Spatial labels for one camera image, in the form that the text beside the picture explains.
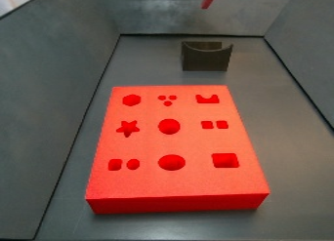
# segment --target circular hole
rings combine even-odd
[[[181,156],[169,154],[159,159],[159,166],[167,171],[180,170],[185,166],[185,160]]]
[[[163,102],[163,104],[165,105],[165,106],[169,106],[169,105],[172,105],[172,103],[167,100],[167,101],[164,101]]]
[[[173,119],[164,119],[157,126],[160,132],[165,135],[173,135],[180,131],[180,123]]]
[[[135,170],[140,165],[140,162],[137,159],[131,159],[127,163],[127,167],[129,170]]]

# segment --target gray table surface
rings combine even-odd
[[[180,42],[235,49],[222,72],[183,72]],[[226,84],[271,194],[256,211],[97,216],[84,202],[111,88]],[[91,104],[36,239],[332,239],[332,131],[260,38],[123,36]]]

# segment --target square hole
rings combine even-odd
[[[201,129],[212,129],[214,128],[214,124],[211,121],[200,121],[201,124]]]
[[[218,129],[228,129],[228,124],[226,120],[218,120],[216,121],[216,127]]]
[[[239,167],[239,161],[235,153],[214,153],[211,156],[215,168]]]

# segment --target dark gray floor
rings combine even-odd
[[[331,130],[262,39],[205,38],[235,45],[228,71],[183,72],[180,42],[200,39],[121,37],[37,239],[334,238]],[[157,84],[228,85],[271,188],[256,211],[92,213],[84,189],[111,88]]]
[[[0,20],[0,239],[36,233],[117,39],[96,0]]]
[[[291,0],[266,40],[334,128],[334,0]]]

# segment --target three-hole pattern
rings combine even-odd
[[[165,105],[165,106],[171,106],[172,105],[172,102],[171,102],[171,100],[175,100],[177,97],[176,96],[168,96],[168,100],[167,100],[167,97],[165,96],[159,96],[157,97],[160,100],[164,100],[164,102],[163,102],[163,104]]]

